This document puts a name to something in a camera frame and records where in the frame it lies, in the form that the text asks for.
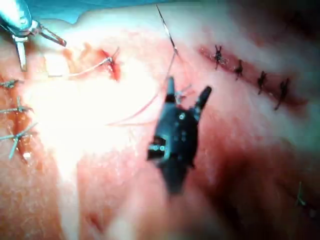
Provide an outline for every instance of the metal instrument tip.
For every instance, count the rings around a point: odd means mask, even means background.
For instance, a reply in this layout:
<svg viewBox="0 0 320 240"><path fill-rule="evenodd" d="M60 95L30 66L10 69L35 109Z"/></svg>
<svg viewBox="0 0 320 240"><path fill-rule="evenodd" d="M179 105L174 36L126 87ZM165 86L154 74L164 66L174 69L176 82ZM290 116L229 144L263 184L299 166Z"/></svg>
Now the metal instrument tip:
<svg viewBox="0 0 320 240"><path fill-rule="evenodd" d="M25 42L28 41L28 37L17 37L12 35L16 51L18 53L20 68L22 72L27 72L27 58L25 50Z"/></svg>
<svg viewBox="0 0 320 240"><path fill-rule="evenodd" d="M40 22L33 20L32 21L32 30L30 32L33 35L40 34L45 39L48 39L56 44L59 44L63 47L67 45L67 41L58 36L57 34L50 31L48 28L44 27Z"/></svg>

